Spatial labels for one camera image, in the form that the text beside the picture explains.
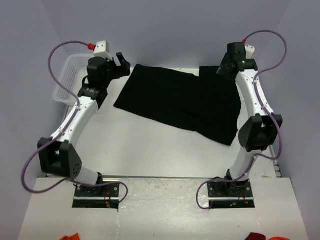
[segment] white table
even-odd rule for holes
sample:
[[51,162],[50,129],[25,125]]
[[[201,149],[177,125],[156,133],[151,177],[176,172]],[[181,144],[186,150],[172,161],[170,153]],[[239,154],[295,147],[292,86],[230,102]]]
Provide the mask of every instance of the white table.
[[[199,69],[175,69],[199,75]],[[81,87],[80,72],[74,89]],[[113,107],[129,77],[111,82],[101,109],[84,129],[76,150],[87,168],[105,176],[213,178],[225,176],[237,158],[238,136],[231,146],[214,142],[197,132],[182,130]],[[248,119],[242,108],[238,129]],[[276,177],[272,161],[259,159],[252,177]]]
[[[35,189],[57,182],[39,178]],[[81,240],[244,240],[251,233],[267,239],[281,236],[307,240],[288,178],[251,181],[256,208],[201,210],[195,194],[203,181],[124,179],[127,199],[115,209],[72,208],[75,187],[65,182],[34,194],[25,215],[20,240],[59,240],[79,233]],[[208,204],[204,187],[200,202]]]

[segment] laundry basket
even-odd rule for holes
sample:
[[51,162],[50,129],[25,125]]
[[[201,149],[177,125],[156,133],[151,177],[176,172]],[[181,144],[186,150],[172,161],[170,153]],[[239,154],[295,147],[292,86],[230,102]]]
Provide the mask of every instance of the laundry basket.
[[[88,60],[92,57],[92,54],[74,54],[69,56],[58,79],[59,82],[77,95],[82,86],[82,79],[87,75]],[[75,98],[59,85],[56,85],[53,100],[69,106],[73,106],[76,103]]]

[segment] red cable connector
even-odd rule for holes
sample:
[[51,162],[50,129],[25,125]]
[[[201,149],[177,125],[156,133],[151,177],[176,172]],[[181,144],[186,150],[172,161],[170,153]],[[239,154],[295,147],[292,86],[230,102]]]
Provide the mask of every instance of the red cable connector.
[[96,48],[96,46],[95,46],[94,44],[92,44],[92,43],[89,43],[89,44],[88,44],[88,49],[89,49],[89,50],[94,51],[95,48]]

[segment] black pants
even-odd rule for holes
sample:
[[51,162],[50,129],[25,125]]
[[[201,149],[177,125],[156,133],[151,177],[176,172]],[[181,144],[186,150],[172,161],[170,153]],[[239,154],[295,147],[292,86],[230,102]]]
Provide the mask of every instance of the black pants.
[[236,84],[217,75],[217,69],[200,67],[197,77],[138,64],[114,106],[230,146],[241,101]]

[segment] orange object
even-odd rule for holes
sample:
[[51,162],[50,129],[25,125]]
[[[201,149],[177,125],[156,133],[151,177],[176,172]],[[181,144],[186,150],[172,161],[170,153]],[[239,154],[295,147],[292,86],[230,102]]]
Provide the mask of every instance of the orange object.
[[269,240],[290,240],[290,239],[286,237],[275,236],[273,238],[270,238]]
[[76,233],[73,236],[64,236],[63,238],[61,238],[60,240],[80,240],[79,234]]

